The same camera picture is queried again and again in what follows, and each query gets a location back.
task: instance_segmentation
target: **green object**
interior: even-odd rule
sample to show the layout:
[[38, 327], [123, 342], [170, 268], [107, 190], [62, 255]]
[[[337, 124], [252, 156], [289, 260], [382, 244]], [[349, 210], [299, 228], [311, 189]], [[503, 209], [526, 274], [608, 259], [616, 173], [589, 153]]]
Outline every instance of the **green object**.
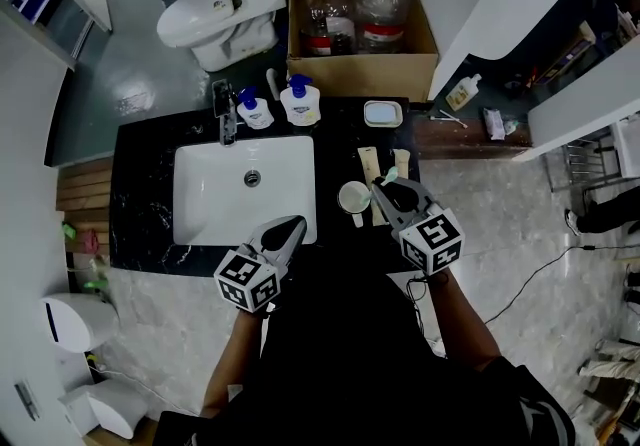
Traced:
[[66, 222], [62, 223], [62, 231], [64, 232], [64, 235], [67, 238], [70, 238], [72, 240], [75, 240], [76, 236], [78, 234], [77, 231], [72, 226], [67, 224]]
[[92, 288], [94, 290], [106, 290], [109, 286], [109, 281], [102, 279], [99, 281], [89, 281], [84, 283], [85, 288]]

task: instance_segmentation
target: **toilet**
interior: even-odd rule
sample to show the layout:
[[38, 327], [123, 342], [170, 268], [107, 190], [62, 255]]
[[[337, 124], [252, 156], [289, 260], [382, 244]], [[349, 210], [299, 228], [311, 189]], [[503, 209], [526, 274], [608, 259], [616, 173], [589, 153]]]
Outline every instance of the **toilet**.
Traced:
[[190, 48], [208, 72], [266, 51], [278, 42], [275, 11], [285, 0], [178, 0], [158, 21], [158, 36], [172, 48]]

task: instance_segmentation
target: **bathroom sink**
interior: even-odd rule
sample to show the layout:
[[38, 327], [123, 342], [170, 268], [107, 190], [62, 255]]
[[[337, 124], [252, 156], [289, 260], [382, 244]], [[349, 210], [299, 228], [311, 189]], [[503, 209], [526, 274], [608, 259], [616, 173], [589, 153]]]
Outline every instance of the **bathroom sink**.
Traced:
[[265, 222], [307, 219], [317, 237], [313, 139], [281, 137], [184, 146], [173, 175], [173, 240], [178, 245], [246, 242]]

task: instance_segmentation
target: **person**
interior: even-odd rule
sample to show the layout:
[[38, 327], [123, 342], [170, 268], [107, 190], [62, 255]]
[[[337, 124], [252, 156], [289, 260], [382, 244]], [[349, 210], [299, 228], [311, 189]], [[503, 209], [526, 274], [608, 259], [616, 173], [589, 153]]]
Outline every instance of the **person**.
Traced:
[[580, 367], [578, 375], [581, 377], [626, 378], [636, 383], [640, 381], [640, 347], [616, 341], [601, 341], [596, 345], [596, 352], [611, 355], [616, 360], [588, 360]]
[[640, 222], [637, 222], [640, 221], [640, 187], [627, 190], [604, 203], [592, 202], [587, 213], [581, 217], [571, 210], [565, 210], [564, 219], [576, 236], [582, 233], [606, 233], [635, 221], [628, 231], [631, 235], [640, 230]]
[[444, 359], [388, 276], [338, 265], [325, 259], [295, 273], [268, 317], [262, 353], [266, 317], [238, 312], [206, 389], [201, 416], [210, 421], [192, 444], [575, 443], [566, 412], [502, 357], [448, 269], [428, 279]]

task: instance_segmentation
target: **small white dish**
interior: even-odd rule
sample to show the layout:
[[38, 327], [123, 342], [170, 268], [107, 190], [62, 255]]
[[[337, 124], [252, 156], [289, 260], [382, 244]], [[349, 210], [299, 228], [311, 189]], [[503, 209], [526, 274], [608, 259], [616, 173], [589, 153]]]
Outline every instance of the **small white dish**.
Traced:
[[402, 124], [402, 107], [395, 101], [367, 101], [364, 122], [371, 128], [397, 128]]

